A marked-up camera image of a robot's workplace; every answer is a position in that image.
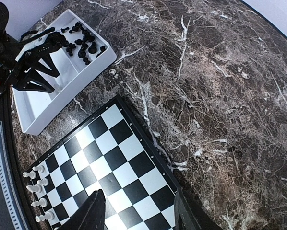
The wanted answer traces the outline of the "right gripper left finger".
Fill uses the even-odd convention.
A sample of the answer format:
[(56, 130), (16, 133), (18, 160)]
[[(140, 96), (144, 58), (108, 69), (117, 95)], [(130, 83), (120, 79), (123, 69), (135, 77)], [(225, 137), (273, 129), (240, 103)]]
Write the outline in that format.
[(58, 230), (103, 230), (106, 199), (102, 189), (94, 191)]

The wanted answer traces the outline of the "white pawn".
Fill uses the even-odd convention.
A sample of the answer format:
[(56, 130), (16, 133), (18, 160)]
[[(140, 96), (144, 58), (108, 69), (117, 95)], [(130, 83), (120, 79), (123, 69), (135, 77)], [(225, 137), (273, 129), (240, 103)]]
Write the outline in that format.
[(37, 181), (38, 185), (42, 185), (42, 186), (48, 186), (49, 185), (49, 180), (47, 178), (41, 179)]

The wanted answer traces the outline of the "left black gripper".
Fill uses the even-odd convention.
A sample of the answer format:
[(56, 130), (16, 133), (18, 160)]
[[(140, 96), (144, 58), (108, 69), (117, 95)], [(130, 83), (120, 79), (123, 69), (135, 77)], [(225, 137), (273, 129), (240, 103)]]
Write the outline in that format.
[(44, 42), (20, 55), (12, 65), (4, 85), (13, 86), (18, 91), (38, 91), (52, 93), (54, 88), (39, 73), (54, 78), (60, 75), (50, 54), (62, 48), (62, 34), (50, 31)]

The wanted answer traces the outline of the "white chess knight piece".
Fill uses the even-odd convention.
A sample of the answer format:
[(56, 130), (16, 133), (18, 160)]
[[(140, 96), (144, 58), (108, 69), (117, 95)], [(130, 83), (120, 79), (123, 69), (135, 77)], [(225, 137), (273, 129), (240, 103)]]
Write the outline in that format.
[(45, 168), (44, 168), (44, 166), (43, 166), (43, 165), (34, 166), (32, 169), (33, 169), (34, 171), (39, 172), (39, 173), (43, 173), (43, 172), (44, 172), (44, 170), (45, 170)]

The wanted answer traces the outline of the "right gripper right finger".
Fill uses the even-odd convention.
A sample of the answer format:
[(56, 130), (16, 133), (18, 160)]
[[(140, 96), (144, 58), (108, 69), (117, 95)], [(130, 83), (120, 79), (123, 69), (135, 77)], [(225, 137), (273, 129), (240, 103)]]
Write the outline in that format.
[(203, 209), (183, 189), (178, 189), (174, 199), (176, 230), (219, 230)]

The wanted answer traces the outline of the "white chess rook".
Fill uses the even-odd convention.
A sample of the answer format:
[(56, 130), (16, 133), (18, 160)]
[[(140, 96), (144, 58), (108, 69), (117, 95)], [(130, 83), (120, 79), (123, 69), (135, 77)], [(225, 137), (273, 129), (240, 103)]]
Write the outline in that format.
[(23, 177), (24, 178), (35, 179), (36, 178), (36, 172), (35, 171), (23, 172)]

